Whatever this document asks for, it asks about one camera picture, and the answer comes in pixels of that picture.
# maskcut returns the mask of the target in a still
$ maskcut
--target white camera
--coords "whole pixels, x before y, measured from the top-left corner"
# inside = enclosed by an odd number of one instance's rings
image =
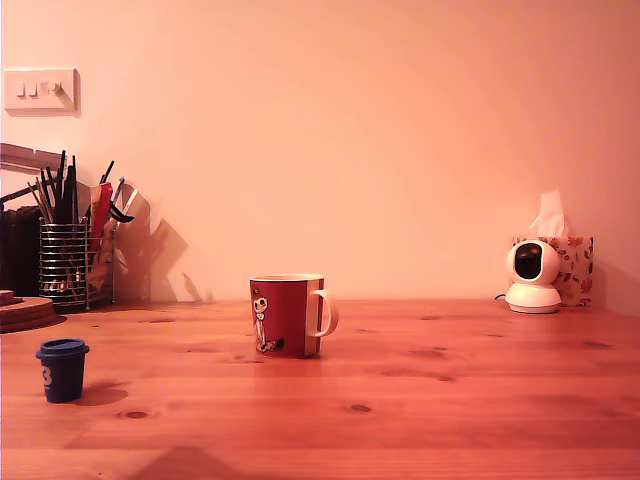
[[[513,285],[506,302],[514,312],[553,313],[560,294],[551,285],[558,276],[560,260],[554,248],[539,240],[525,240],[507,255],[507,273]]]

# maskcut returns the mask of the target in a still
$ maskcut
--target floral pattern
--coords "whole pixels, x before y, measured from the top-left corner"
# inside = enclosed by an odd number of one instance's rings
[[[552,285],[560,293],[563,306],[587,306],[593,288],[593,237],[514,237],[513,245],[540,240],[558,252],[560,271]]]

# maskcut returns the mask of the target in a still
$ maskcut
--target wire utensil holder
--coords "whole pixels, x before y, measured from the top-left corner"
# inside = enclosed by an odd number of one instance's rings
[[[100,242],[96,252],[92,242]],[[102,238],[89,235],[86,217],[77,224],[47,224],[40,221],[39,294],[53,300],[54,307],[84,306],[114,302],[115,230]]]

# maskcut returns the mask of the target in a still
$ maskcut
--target number 3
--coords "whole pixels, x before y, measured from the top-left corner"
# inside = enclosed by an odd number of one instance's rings
[[[49,367],[42,367],[42,377],[45,385],[51,385],[53,379],[51,378],[51,369]]]

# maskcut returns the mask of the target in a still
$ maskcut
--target blue lid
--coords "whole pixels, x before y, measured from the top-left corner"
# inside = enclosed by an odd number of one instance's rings
[[[84,354],[89,351],[89,347],[82,340],[75,338],[60,338],[50,340],[40,345],[40,350],[36,353],[36,358],[46,357],[66,357],[69,355]]]

